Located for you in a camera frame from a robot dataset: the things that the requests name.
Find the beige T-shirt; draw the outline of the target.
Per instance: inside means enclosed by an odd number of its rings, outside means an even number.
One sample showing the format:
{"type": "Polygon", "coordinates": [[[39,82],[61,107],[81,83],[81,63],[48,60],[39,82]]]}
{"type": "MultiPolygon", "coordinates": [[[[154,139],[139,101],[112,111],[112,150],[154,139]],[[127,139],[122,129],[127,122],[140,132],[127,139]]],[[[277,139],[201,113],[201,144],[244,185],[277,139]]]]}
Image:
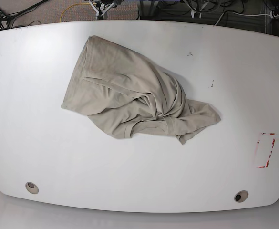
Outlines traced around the beige T-shirt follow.
{"type": "Polygon", "coordinates": [[[147,57],[98,36],[86,41],[62,108],[116,139],[141,133],[174,136],[182,144],[221,120],[147,57]]]}

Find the red tape rectangle marking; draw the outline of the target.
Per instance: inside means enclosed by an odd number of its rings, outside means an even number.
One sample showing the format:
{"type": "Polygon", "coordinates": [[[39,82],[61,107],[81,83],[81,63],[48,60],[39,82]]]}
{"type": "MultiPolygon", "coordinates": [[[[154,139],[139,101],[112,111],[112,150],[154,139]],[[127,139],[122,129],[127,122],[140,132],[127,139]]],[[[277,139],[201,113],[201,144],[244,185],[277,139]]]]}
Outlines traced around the red tape rectangle marking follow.
{"type": "Polygon", "coordinates": [[[275,133],[260,133],[256,150],[254,165],[257,168],[267,168],[276,140],[275,133]]]}

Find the black tripod stand legs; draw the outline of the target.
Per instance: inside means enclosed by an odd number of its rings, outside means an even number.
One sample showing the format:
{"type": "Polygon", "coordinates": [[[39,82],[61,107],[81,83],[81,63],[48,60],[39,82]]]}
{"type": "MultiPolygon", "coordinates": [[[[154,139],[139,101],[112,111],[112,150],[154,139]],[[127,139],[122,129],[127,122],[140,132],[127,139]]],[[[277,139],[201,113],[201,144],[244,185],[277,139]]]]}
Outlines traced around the black tripod stand legs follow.
{"type": "Polygon", "coordinates": [[[38,3],[31,5],[30,7],[11,14],[6,14],[5,11],[0,8],[0,31],[12,29],[14,22],[19,18],[22,17],[30,12],[35,11],[39,6],[49,2],[49,0],[42,0],[38,3]]]}

